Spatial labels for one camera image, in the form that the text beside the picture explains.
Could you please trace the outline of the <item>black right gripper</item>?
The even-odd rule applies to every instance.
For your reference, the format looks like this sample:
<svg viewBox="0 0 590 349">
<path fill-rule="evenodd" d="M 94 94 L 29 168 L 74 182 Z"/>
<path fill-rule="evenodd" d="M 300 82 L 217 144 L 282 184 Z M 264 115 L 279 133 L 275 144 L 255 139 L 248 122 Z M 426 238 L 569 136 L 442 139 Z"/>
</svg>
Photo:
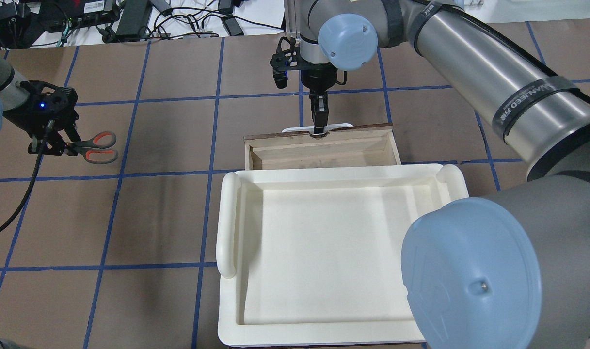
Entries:
<svg viewBox="0 0 590 349">
<path fill-rule="evenodd" d="M 271 61 L 273 82 L 278 89 L 285 89 L 288 71 L 301 72 L 301 82 L 310 89 L 310 103 L 313 119 L 313 132 L 324 133 L 328 125 L 329 108 L 327 92 L 333 86 L 344 86 L 347 73 L 343 72 L 343 81 L 338 80 L 338 69 L 330 63 L 311 63 L 304 60 L 301 48 L 294 38 L 281 37 Z"/>
</svg>

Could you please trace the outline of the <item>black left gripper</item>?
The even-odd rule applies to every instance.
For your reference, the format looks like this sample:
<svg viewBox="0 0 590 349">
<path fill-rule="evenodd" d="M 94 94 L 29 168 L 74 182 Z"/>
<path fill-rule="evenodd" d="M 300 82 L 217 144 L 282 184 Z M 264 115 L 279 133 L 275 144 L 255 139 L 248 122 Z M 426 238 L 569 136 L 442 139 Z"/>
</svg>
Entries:
<svg viewBox="0 0 590 349">
<path fill-rule="evenodd" d="M 79 133 L 76 130 L 76 121 L 79 115 L 75 111 L 78 94 L 71 87 L 55 86 L 44 81 L 14 82 L 14 88 L 23 92 L 23 98 L 17 106 L 3 112 L 4 117 L 15 126 L 28 133 L 28 136 L 36 136 L 28 145 L 28 153 L 37 155 L 78 156 L 75 143 L 80 142 Z M 62 138 L 54 138 L 44 142 L 45 128 L 49 121 L 53 120 L 53 132 L 64 130 L 69 142 Z"/>
</svg>

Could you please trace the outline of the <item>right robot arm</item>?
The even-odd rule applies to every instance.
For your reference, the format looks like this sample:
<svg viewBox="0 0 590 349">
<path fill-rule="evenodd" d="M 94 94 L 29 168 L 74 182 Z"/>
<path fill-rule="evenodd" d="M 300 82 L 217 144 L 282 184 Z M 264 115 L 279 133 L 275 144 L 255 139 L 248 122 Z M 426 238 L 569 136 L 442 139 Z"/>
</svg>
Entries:
<svg viewBox="0 0 590 349">
<path fill-rule="evenodd" d="M 451 0 L 287 0 L 313 106 L 337 69 L 409 44 L 527 165 L 526 182 L 416 219 L 402 276 L 434 349 L 590 338 L 590 96 Z"/>
</svg>

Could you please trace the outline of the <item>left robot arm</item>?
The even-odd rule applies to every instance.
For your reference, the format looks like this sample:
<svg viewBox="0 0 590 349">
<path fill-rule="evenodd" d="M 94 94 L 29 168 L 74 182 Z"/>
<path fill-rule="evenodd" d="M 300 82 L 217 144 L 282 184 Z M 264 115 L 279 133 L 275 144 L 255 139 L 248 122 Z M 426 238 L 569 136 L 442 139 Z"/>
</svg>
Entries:
<svg viewBox="0 0 590 349">
<path fill-rule="evenodd" d="M 0 131 L 6 119 L 27 133 L 32 143 L 29 153 L 77 156 L 73 145 L 80 142 L 76 131 L 75 89 L 45 81 L 30 81 L 0 55 Z"/>
</svg>

